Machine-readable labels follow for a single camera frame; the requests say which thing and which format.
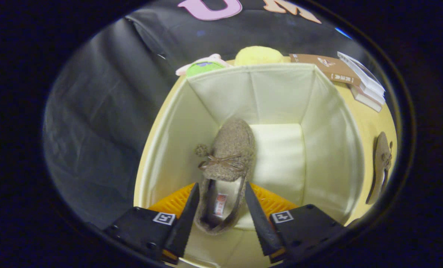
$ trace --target fabric storage box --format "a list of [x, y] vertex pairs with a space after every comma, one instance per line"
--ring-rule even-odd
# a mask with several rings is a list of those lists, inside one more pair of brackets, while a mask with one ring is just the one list
[[[252, 183], [347, 221], [364, 179], [359, 131], [334, 85], [315, 65], [303, 63], [224, 68], [174, 87], [145, 144], [134, 205], [149, 207], [201, 182], [202, 159], [194, 148], [211, 144], [230, 117], [244, 119], [255, 135]], [[194, 226], [182, 260], [203, 267], [268, 266], [246, 206], [241, 213], [236, 226], [219, 236]]]

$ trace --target yellow table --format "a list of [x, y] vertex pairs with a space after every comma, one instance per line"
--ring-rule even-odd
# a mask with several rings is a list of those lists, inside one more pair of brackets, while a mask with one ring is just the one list
[[[290, 62], [289, 57], [285, 57], [286, 62]], [[227, 61], [230, 64], [234, 63], [234, 60]], [[181, 76], [177, 82], [173, 85], [172, 90], [167, 95], [167, 99], [160, 108], [160, 111], [155, 118], [154, 126], [157, 126], [160, 123], [161, 115], [164, 114], [164, 110], [167, 109], [167, 104], [170, 102], [169, 100], [173, 98], [175, 93], [175, 89], [179, 87], [181, 82], [185, 79], [184, 76]], [[354, 99], [351, 91], [347, 87], [345, 83], [337, 83], [334, 82], [335, 88], [339, 91], [342, 98], [344, 98], [347, 106], [349, 107], [355, 121], [357, 122], [357, 127], [359, 128], [360, 138], [363, 144], [364, 150], [364, 161], [365, 161], [365, 174], [364, 174], [364, 182], [362, 186], [362, 192], [359, 197], [359, 201], [357, 205], [354, 207], [352, 214], [345, 223], [346, 225], [352, 222], [353, 220], [362, 217], [371, 207], [371, 205], [366, 204], [367, 196], [369, 195], [374, 175], [374, 166], [373, 166], [373, 155], [374, 155], [374, 144], [376, 137], [380, 132], [385, 132], [388, 142], [393, 141], [392, 148], [392, 166], [391, 170], [394, 168], [395, 159], [397, 155], [397, 133], [395, 131], [395, 125], [393, 124], [393, 117], [390, 113], [387, 105], [383, 105], [383, 108], [380, 113], [374, 111], [370, 107], [364, 105], [361, 102], [358, 102]], [[145, 147], [147, 144], [151, 144], [154, 138], [154, 132], [150, 132]], [[138, 175], [136, 179], [136, 185], [134, 190], [134, 196], [139, 196], [139, 191], [141, 187], [141, 168], [145, 160], [147, 159], [148, 151], [144, 149], [142, 153], [142, 157], [140, 159], [140, 165], [138, 170]], [[139, 207], [141, 204], [137, 198], [134, 198], [134, 206]]]

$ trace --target plush toy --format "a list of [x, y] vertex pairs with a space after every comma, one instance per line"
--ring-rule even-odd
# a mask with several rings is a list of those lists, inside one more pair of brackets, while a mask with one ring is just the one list
[[179, 68], [175, 74], [186, 75], [187, 77], [194, 76], [200, 73], [205, 73], [207, 71], [213, 71], [220, 68], [232, 67], [226, 61], [221, 59], [219, 54], [213, 54], [209, 57], [202, 58], [194, 61], [193, 63], [187, 64]]
[[238, 52], [235, 58], [235, 66], [283, 62], [285, 62], [284, 57], [279, 51], [261, 46], [245, 47]]

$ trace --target slipper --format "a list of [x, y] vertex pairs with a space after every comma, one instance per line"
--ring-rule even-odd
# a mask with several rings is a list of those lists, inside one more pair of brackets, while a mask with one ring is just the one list
[[390, 169], [390, 166], [392, 166], [392, 147], [393, 142], [390, 142], [390, 147], [388, 147], [386, 134], [385, 132], [381, 132], [376, 139], [374, 155], [374, 178], [372, 182], [372, 188], [370, 189], [369, 196], [366, 200], [366, 204], [368, 205], [371, 205], [378, 200], [378, 197], [386, 186], [388, 170]]
[[211, 153], [200, 144], [195, 152], [207, 156], [195, 224], [210, 235], [220, 234], [237, 222], [245, 202], [246, 183], [253, 175], [255, 141], [250, 126], [241, 119], [228, 120], [218, 131]]

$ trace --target orange letter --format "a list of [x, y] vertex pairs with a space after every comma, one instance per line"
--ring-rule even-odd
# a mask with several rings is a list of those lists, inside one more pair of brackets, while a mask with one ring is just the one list
[[284, 7], [287, 9], [291, 14], [297, 15], [298, 10], [304, 19], [311, 20], [312, 22], [321, 23], [320, 20], [318, 20], [311, 12], [303, 9], [302, 7], [298, 7], [294, 4], [291, 4], [284, 0], [264, 0], [264, 3], [266, 5], [264, 6], [264, 9], [271, 12], [277, 12], [277, 13], [286, 13], [284, 9], [281, 7]]

